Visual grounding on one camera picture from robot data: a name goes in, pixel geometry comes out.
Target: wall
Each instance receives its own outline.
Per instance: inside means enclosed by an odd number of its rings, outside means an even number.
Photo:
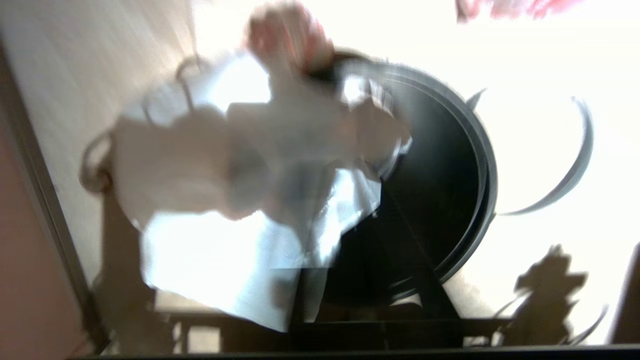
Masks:
[[[78,180],[83,151],[127,101],[193,53],[188,5],[0,3],[5,53],[90,284],[102,267],[102,210]]]
[[[9,139],[0,127],[0,359],[67,358],[86,345],[82,316]]]

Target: black stand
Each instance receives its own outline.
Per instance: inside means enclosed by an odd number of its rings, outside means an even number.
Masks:
[[[393,198],[383,188],[379,212],[342,237],[328,269],[323,305],[375,308],[375,321],[303,321],[305,279],[299,279],[292,312],[292,350],[393,350],[459,348],[465,336],[488,339],[509,320],[461,320],[433,264],[415,239]],[[418,294],[422,306],[389,306]]]

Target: red object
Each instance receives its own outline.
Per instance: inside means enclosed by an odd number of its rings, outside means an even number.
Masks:
[[[303,72],[322,66],[333,57],[333,44],[320,23],[301,4],[263,9],[249,26],[249,48],[259,58],[281,57]]]
[[[492,19],[541,19],[549,13],[567,11],[582,0],[458,0],[459,19],[463,22],[483,15]]]

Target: pot lid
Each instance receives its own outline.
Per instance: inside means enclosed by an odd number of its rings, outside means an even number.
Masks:
[[[498,214],[555,202],[586,169],[592,148],[584,104],[568,92],[538,86],[489,88],[478,99],[497,163]]]

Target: pot handle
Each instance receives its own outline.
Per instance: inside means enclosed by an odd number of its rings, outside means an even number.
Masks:
[[[211,66],[211,64],[203,59],[201,59],[198,55],[190,56],[178,65],[178,69],[175,71],[175,79],[182,86],[182,90],[184,91],[184,95],[187,98],[187,105],[189,106],[189,111],[195,109],[193,104],[193,96],[191,95],[191,89],[189,89],[189,85],[187,84],[187,79],[185,72],[196,67],[198,71],[202,71],[205,66]]]
[[[100,156],[99,160],[91,161],[91,158],[95,157],[96,148],[105,142],[109,144],[108,149]],[[93,139],[84,150],[78,178],[85,190],[92,193],[103,193],[113,186],[113,178],[110,173],[112,142],[111,131],[105,131]]]
[[[467,106],[471,108],[471,110],[476,109],[476,106],[480,101],[482,94],[486,90],[487,89],[482,89],[467,101]],[[571,100],[580,110],[584,129],[582,134],[582,147],[580,148],[580,152],[578,152],[578,156],[573,162],[573,165],[564,175],[562,180],[560,180],[560,182],[556,185],[556,187],[542,199],[523,209],[510,211],[508,213],[501,213],[499,215],[522,215],[547,207],[569,193],[582,179],[584,172],[589,166],[589,161],[591,160],[591,154],[593,152],[593,121],[591,119],[589,108],[582,99],[572,96]]]

